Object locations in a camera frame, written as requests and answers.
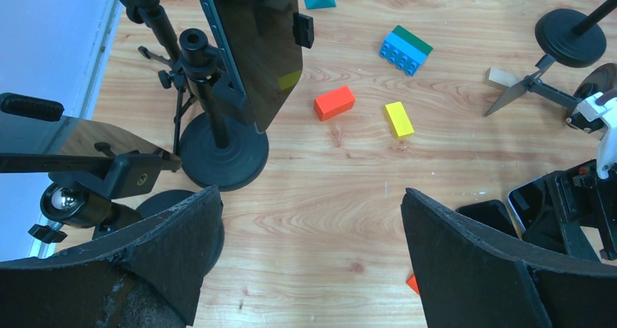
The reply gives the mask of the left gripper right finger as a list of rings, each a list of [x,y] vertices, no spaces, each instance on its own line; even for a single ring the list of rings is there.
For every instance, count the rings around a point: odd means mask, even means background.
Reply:
[[[616,268],[537,247],[408,188],[401,203],[429,327],[614,327]]]

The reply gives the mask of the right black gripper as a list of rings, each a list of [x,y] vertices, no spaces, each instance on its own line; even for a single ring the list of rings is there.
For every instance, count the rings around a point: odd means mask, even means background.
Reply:
[[[599,179],[591,160],[544,178],[541,211],[522,240],[564,255],[616,259],[616,165]]]

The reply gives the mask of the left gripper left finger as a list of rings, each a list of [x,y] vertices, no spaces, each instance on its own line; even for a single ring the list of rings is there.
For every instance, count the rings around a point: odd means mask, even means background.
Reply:
[[[210,186],[50,257],[1,264],[3,327],[187,327],[223,243]]]

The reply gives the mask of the black phone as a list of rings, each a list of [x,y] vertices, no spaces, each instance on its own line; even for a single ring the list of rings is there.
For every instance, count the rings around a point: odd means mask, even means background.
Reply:
[[[104,173],[122,154],[155,156],[163,170],[177,170],[173,153],[112,124],[62,116],[43,121],[1,114],[1,172]]]
[[[544,178],[538,177],[511,189],[506,194],[506,204],[520,229],[526,232],[541,211],[544,195]]]
[[[493,199],[468,204],[455,210],[457,213],[483,223],[502,233],[517,238],[517,231],[502,201]]]
[[[300,81],[303,49],[293,36],[298,0],[199,0],[227,72],[265,132]]]

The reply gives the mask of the black ball-joint phone stand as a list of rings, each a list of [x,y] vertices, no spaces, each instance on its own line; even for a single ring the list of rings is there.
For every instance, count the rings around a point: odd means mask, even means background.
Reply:
[[[1,94],[1,114],[43,121],[58,121],[61,103],[11,92]],[[51,184],[43,192],[40,208],[47,225],[33,225],[30,235],[45,244],[62,242],[63,226],[90,229],[92,238],[110,235],[154,216],[191,196],[190,191],[170,190],[152,194],[163,171],[155,156],[122,154],[107,172],[32,172],[48,174]]]

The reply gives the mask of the black stand of phone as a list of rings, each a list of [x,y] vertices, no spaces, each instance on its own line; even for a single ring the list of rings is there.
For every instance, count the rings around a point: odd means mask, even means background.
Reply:
[[[314,43],[314,20],[295,13],[293,36],[302,49]],[[268,159],[268,138],[258,132],[247,96],[233,85],[219,47],[197,28],[180,35],[180,64],[202,105],[181,135],[183,170],[197,185],[232,191],[251,183]]]

